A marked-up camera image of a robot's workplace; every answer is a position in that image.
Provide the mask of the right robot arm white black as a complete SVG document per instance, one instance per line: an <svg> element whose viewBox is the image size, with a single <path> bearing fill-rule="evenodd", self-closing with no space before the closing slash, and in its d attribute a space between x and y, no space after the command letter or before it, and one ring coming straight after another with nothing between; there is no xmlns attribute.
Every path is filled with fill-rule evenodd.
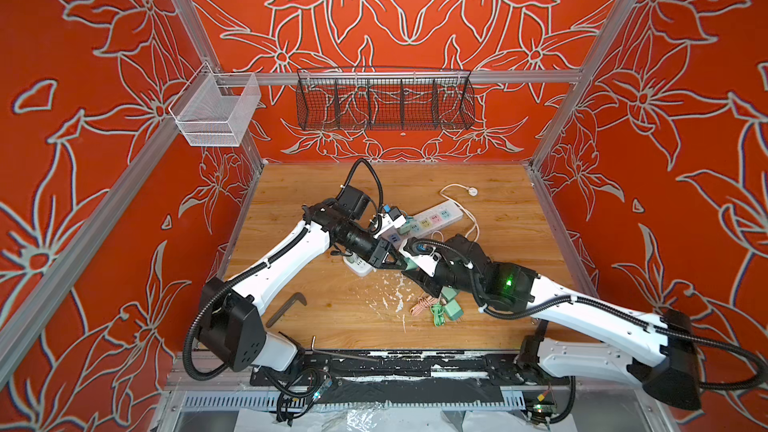
<svg viewBox="0 0 768 432"><path fill-rule="evenodd" d="M480 312L501 320L532 317L591 337L589 343L524 340L517 361L554 378L585 377L638 386L677 409L701 407L705 390L739 391L767 381L767 364L730 343L695 336L689 317L619 307L571 290L514 263L494 262L461 235L443 243L411 238L400 247L409 261L404 275L437 296L451 287L474 297ZM749 361L748 379L716 383L700 378L698 350L711 347Z"/></svg>

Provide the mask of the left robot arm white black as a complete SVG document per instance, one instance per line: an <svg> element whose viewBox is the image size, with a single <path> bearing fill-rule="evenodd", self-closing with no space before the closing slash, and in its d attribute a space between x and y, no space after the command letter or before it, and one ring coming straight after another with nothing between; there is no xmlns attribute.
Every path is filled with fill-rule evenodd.
<svg viewBox="0 0 768 432"><path fill-rule="evenodd" d="M361 166L369 170L377 187L375 215L367 228L358 220L371 199L351 185ZM227 281L213 278L204 285L199 311L183 343L186 374L208 381L227 369L289 370L299 346L268 332L262 313L305 266L330 249L351 253L375 270L406 270L407 259L383 237L385 223L400 220L385 213L383 187L371 163L356 160L338 194L305 206L289 235L258 262Z"/></svg>

